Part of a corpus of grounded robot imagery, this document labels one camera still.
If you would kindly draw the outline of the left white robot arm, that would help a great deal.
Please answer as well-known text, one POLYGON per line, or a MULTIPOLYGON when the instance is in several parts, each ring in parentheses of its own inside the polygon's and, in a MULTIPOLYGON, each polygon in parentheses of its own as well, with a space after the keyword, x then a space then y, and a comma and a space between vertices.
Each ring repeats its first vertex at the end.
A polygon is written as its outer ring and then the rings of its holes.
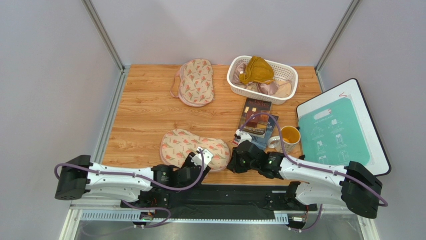
POLYGON ((80 155, 54 168, 58 179, 55 199, 74 201, 83 197, 105 197, 128 203, 137 202, 143 192, 165 189, 187 191, 199 185, 211 168, 214 155, 199 148, 190 152, 182 167, 157 165, 147 168, 122 168, 91 161, 80 155))

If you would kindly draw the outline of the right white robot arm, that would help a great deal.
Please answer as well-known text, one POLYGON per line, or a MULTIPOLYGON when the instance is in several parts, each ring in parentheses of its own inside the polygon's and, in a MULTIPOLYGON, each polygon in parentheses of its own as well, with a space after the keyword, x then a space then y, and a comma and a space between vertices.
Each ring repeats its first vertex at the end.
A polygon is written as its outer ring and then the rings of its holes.
POLYGON ((265 152, 250 141, 233 148, 227 169, 235 174, 250 170, 267 179, 290 180, 288 197, 303 205, 335 205, 376 219, 379 207, 388 203, 381 196, 383 184, 366 167, 309 162, 280 152, 265 152))

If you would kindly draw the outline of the floral mesh laundry bag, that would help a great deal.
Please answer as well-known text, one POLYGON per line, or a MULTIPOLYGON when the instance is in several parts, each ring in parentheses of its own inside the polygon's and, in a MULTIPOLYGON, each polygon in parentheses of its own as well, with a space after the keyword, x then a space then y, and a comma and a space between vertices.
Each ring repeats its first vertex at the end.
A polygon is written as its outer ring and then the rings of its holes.
POLYGON ((212 153, 208 166, 211 172, 223 171, 230 162, 231 150, 221 139, 201 137, 184 129, 167 132, 160 144, 160 158, 166 165, 182 167, 187 156, 201 147, 212 153))

